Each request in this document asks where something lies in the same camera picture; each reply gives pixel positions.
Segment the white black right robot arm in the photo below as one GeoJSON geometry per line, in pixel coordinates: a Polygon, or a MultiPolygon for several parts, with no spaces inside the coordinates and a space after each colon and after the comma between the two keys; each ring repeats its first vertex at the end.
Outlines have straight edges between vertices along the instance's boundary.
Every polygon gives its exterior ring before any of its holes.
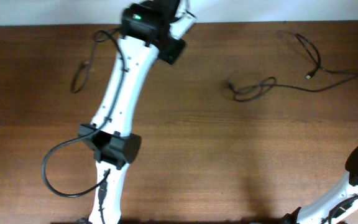
{"type": "Polygon", "coordinates": [[[289,224],[337,224],[358,210],[358,146],[345,164],[337,184],[313,203],[297,208],[280,219],[289,224]]]}

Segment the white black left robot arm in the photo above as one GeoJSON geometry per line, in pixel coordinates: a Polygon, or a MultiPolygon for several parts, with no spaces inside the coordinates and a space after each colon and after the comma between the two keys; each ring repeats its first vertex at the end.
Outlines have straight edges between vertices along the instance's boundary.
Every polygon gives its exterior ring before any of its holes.
{"type": "Polygon", "coordinates": [[[126,172],[135,160],[142,138],[133,134],[135,107],[145,78],[157,60],[175,63],[183,35],[196,22],[189,11],[177,15],[179,1],[142,1],[122,13],[117,57],[102,103],[79,136],[93,150],[97,182],[87,223],[119,223],[126,172]]]}

